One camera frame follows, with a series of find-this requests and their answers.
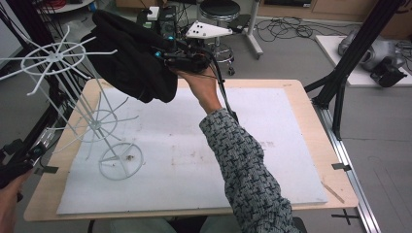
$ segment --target white device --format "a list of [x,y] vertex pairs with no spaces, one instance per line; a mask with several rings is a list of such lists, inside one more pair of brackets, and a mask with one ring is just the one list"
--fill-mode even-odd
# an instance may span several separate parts
[[196,21],[186,33],[186,36],[196,39],[209,39],[231,35],[232,33],[232,30],[228,28],[218,27],[215,25]]
[[148,20],[156,21],[158,18],[159,7],[149,7],[149,10],[151,10],[151,13],[148,14]]

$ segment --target wooden board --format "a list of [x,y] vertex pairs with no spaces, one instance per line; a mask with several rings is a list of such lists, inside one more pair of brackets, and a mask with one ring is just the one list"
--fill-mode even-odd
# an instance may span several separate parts
[[[352,189],[347,175],[343,170],[334,170],[331,164],[339,163],[339,160],[331,146],[327,134],[324,131],[312,104],[305,93],[302,84],[293,80],[226,80],[226,87],[258,87],[258,88],[282,88],[286,91],[296,116],[302,136],[313,156],[315,165],[319,171],[322,185],[327,195],[327,203],[318,205],[292,205],[294,210],[317,209],[342,209],[355,208],[358,198]],[[184,80],[179,80],[179,88],[189,88]],[[84,89],[84,95],[90,101],[90,105],[96,105],[99,95],[95,81],[89,81]],[[70,116],[70,122],[76,122],[78,113]],[[64,131],[56,149],[63,148],[74,139],[70,131]],[[198,215],[228,215],[232,213],[230,208],[205,209],[205,210],[180,210],[158,212],[135,213],[109,213],[109,214],[84,214],[84,215],[57,215],[57,208],[67,181],[72,161],[79,150],[80,142],[75,142],[66,150],[54,154],[49,166],[58,167],[55,174],[44,174],[38,183],[33,196],[24,212],[27,221],[50,221],[67,219],[99,219],[117,217],[148,217],[148,216],[198,216]]]

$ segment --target hand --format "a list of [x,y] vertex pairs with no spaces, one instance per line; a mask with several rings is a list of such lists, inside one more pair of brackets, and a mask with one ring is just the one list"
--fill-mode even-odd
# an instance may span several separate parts
[[187,73],[180,70],[172,71],[188,82],[191,92],[199,100],[200,106],[206,114],[222,108],[216,92],[216,77],[210,67],[200,74]]
[[31,171],[17,177],[7,186],[0,189],[0,232],[14,232],[16,224],[17,194],[21,191],[22,184],[30,176]]

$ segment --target paper sheet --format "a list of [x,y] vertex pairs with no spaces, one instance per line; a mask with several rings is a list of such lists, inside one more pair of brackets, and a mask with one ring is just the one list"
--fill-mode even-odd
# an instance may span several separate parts
[[[113,106],[126,95],[105,89]],[[227,98],[240,124],[260,142],[264,163],[293,204],[324,203],[326,194],[283,89],[227,88]],[[82,143],[58,214],[191,210],[229,207],[219,164],[198,124],[205,113],[188,88],[179,88],[170,103],[129,100],[116,111],[114,135],[134,142],[144,155],[141,169],[123,181],[99,172],[107,150],[104,141]],[[91,138],[91,131],[85,138]],[[118,143],[109,137],[111,144]],[[92,154],[86,157],[91,148]]]

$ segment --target patterned sleeve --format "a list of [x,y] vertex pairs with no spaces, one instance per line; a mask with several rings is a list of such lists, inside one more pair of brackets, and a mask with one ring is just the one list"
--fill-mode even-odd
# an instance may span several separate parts
[[291,203],[264,166],[255,138],[226,109],[207,115],[200,128],[220,164],[224,192],[242,232],[299,232]]

